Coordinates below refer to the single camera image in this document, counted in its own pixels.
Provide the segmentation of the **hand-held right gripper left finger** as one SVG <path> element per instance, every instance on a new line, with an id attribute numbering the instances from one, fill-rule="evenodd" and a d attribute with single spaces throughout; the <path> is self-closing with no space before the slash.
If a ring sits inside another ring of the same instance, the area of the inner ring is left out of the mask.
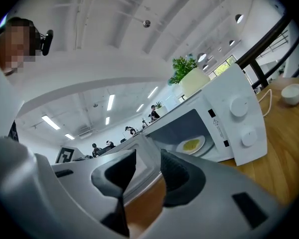
<path id="1" fill-rule="evenodd" d="M 123 194 L 136 171 L 136 150 L 54 164 L 52 169 L 69 195 L 89 215 L 129 237 Z"/>

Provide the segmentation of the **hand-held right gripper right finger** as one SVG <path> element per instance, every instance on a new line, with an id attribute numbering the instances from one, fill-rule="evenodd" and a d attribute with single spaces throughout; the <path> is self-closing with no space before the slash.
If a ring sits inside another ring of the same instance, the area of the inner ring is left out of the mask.
<path id="1" fill-rule="evenodd" d="M 284 213 L 274 196 L 238 170 L 161 150 L 166 195 L 144 239 L 260 239 Z"/>

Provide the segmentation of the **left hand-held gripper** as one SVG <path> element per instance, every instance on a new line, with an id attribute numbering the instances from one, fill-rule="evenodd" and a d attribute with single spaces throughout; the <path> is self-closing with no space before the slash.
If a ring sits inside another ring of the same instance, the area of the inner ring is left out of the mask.
<path id="1" fill-rule="evenodd" d="M 89 158 L 89 155 L 84 155 L 78 148 L 66 146 L 60 148 L 55 164 L 84 160 L 87 158 Z"/>

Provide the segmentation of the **white plate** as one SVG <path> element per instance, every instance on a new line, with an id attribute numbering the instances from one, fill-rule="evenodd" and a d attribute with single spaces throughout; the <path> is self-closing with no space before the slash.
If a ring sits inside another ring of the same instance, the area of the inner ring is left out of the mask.
<path id="1" fill-rule="evenodd" d="M 184 140 L 177 146 L 176 152 L 192 155 L 199 151 L 204 146 L 205 142 L 206 137 L 203 135 Z"/>

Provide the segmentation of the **white microwave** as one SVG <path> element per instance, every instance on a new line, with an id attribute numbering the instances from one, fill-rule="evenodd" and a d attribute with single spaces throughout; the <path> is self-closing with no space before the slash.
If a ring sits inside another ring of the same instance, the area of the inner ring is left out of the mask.
<path id="1" fill-rule="evenodd" d="M 149 145 L 146 157 L 161 160 L 162 149 L 176 152 L 181 142 L 201 135 L 206 137 L 204 146 L 190 156 L 219 164 L 234 159 L 243 165 L 267 154 L 263 114 L 238 65 L 153 122 L 138 138 Z"/>

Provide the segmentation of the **small plant in white pot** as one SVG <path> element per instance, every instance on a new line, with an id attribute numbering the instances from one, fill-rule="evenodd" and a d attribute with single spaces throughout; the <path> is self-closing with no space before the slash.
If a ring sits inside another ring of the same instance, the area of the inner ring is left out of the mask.
<path id="1" fill-rule="evenodd" d="M 168 113 L 168 110 L 166 108 L 166 106 L 163 105 L 163 103 L 161 101 L 158 101 L 155 105 L 155 111 L 156 113 L 162 117 L 164 116 L 166 113 Z"/>

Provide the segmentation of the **group of ceiling light panels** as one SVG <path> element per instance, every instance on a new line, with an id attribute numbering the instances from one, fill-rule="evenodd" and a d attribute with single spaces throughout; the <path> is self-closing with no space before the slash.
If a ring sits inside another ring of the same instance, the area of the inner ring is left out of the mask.
<path id="1" fill-rule="evenodd" d="M 123 120 L 139 115 L 159 84 L 115 85 L 72 94 L 71 101 L 58 100 L 61 111 L 44 114 L 42 120 L 69 140 L 85 139 Z"/>

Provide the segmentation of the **green plant in cream pot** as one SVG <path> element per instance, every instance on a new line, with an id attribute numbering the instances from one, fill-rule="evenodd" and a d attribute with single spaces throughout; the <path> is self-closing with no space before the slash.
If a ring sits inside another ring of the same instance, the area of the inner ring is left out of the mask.
<path id="1" fill-rule="evenodd" d="M 170 85 L 179 85 L 183 94 L 189 98 L 211 80 L 209 76 L 198 67 L 198 63 L 193 58 L 173 58 L 173 75 L 168 80 Z"/>

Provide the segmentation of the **large glass window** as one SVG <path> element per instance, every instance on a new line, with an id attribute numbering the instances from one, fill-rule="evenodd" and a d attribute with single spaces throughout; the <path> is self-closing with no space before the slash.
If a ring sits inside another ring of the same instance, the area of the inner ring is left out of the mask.
<path id="1" fill-rule="evenodd" d="M 235 56 L 231 55 L 213 71 L 214 75 L 216 75 L 216 76 L 221 75 L 236 61 L 237 61 L 237 59 L 235 58 Z"/>

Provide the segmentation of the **black railing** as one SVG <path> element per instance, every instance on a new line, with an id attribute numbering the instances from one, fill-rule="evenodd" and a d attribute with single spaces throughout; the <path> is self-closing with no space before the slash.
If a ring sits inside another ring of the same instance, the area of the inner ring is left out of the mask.
<path id="1" fill-rule="evenodd" d="M 272 44 L 276 44 L 279 37 L 283 37 L 284 30 L 289 33 L 290 45 L 289 49 L 283 53 L 275 66 L 264 72 L 257 61 L 260 55 L 270 48 Z M 294 23 L 291 16 L 287 13 L 258 41 L 254 44 L 241 58 L 236 62 L 239 67 L 244 70 L 250 66 L 256 74 L 256 81 L 252 84 L 252 88 L 256 89 L 261 86 L 265 88 L 269 85 L 268 79 L 279 71 L 281 66 L 285 64 L 282 77 L 296 78 L 299 77 L 299 30 L 297 24 Z"/>

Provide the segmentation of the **white bowl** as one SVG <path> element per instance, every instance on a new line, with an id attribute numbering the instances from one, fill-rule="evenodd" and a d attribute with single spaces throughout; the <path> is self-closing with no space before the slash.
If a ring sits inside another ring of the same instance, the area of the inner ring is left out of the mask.
<path id="1" fill-rule="evenodd" d="M 299 84 L 286 86 L 281 92 L 283 101 L 291 106 L 299 104 Z"/>

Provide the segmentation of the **group of hanging pendant lamps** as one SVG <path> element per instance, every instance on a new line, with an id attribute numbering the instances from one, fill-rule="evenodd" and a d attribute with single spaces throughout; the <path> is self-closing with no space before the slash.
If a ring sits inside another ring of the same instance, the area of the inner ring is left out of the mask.
<path id="1" fill-rule="evenodd" d="M 210 31 L 197 47 L 197 62 L 203 71 L 222 63 L 227 54 L 239 44 L 244 15 L 229 15 Z"/>

